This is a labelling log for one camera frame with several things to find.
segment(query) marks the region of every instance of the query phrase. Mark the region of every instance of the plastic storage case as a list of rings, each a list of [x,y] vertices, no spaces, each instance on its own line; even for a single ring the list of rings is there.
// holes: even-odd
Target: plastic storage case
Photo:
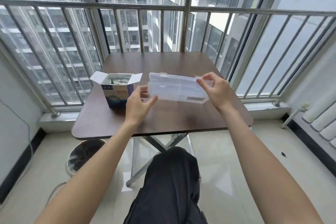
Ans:
[[[205,90],[196,82],[200,77],[186,77],[167,73],[149,73],[148,93],[157,95],[159,99],[205,103],[209,97]],[[212,87],[212,81],[205,81]]]

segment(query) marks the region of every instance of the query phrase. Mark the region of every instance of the open cardboard box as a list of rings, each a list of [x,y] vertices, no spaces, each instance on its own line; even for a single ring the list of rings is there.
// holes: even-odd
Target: open cardboard box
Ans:
[[[131,77],[127,85],[106,85],[108,79],[123,78],[124,76]],[[142,73],[140,74],[107,74],[96,71],[90,80],[101,85],[106,101],[110,108],[125,107],[128,97],[134,91],[134,83],[140,82]]]

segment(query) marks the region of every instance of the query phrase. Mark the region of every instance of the black pants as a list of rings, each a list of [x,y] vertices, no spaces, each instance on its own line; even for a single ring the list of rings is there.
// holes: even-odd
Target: black pants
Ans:
[[[205,224],[197,206],[199,197],[196,158],[183,148],[173,147],[153,158],[124,224]]]

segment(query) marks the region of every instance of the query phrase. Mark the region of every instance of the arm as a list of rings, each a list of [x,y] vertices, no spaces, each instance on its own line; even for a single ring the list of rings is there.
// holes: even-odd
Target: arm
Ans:
[[[323,223],[305,192],[233,108],[229,82],[213,72],[202,78],[214,82],[211,88],[202,79],[197,80],[229,128],[246,182],[264,222]]]
[[[139,86],[128,98],[125,122],[110,140],[65,184],[42,211],[35,224],[89,223],[114,175],[128,140],[145,119],[154,96],[148,98],[147,86]]]

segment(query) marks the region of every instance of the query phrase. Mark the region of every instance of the black baseboard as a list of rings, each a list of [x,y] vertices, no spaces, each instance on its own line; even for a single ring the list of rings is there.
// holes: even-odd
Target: black baseboard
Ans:
[[[40,128],[34,138],[31,140],[31,145],[33,147],[33,153],[40,146],[40,143],[44,139],[47,133]],[[16,181],[19,179],[20,175],[24,171],[25,167],[28,165],[28,162],[31,158],[31,148],[28,145],[27,148],[23,151],[18,161],[15,163],[12,170],[9,172],[3,183],[0,185],[0,205],[5,201],[9,192],[13,188]]]
[[[288,114],[285,114],[281,119],[285,121],[288,117]],[[291,120],[287,126],[336,177],[336,162],[334,159],[331,158],[294,120]]]

